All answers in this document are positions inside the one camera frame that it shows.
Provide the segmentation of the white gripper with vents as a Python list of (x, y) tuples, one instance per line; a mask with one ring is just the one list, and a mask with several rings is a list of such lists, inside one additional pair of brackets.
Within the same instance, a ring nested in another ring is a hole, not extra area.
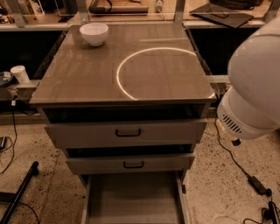
[(256, 139), (279, 128), (263, 112), (245, 101), (233, 87), (222, 97), (217, 116), (215, 124), (218, 130), (230, 141)]

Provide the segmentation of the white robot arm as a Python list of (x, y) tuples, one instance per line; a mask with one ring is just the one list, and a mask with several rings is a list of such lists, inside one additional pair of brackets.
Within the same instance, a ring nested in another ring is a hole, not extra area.
[(280, 18), (247, 38), (227, 66), (231, 87), (217, 116), (233, 137), (251, 140), (280, 126)]

